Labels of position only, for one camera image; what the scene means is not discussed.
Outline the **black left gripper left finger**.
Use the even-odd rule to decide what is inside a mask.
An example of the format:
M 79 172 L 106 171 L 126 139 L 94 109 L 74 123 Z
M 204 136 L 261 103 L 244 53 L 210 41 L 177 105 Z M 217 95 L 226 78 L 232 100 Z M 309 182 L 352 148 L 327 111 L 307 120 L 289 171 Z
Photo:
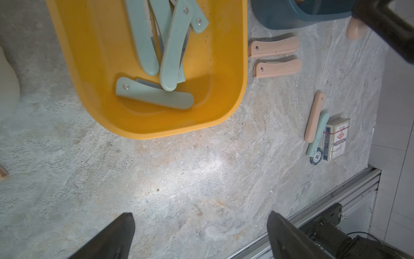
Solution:
M 70 258 L 127 259 L 134 234 L 133 214 L 122 213 Z

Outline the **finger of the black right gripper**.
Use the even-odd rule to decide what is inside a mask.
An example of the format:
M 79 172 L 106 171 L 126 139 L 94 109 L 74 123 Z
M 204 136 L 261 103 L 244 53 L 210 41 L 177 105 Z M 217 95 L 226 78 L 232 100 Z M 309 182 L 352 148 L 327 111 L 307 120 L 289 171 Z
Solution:
M 351 9 L 359 19 L 375 31 L 406 62 L 414 63 L 414 27 L 389 8 L 391 0 L 356 1 Z

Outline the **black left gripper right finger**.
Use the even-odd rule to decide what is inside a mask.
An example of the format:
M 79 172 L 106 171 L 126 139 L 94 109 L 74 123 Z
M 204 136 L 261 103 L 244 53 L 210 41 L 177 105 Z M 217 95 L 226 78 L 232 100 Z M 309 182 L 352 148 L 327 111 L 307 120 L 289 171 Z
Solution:
M 272 211 L 267 219 L 267 233 L 275 259 L 328 259 L 330 256 L 281 214 Z

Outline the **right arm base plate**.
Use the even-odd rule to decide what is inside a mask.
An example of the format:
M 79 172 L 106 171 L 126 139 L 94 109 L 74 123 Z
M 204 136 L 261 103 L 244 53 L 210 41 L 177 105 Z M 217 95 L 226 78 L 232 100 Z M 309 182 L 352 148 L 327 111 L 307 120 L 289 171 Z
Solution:
M 314 238 L 317 231 L 325 224 L 337 226 L 342 219 L 342 204 L 336 203 L 311 219 L 300 230 L 310 238 Z

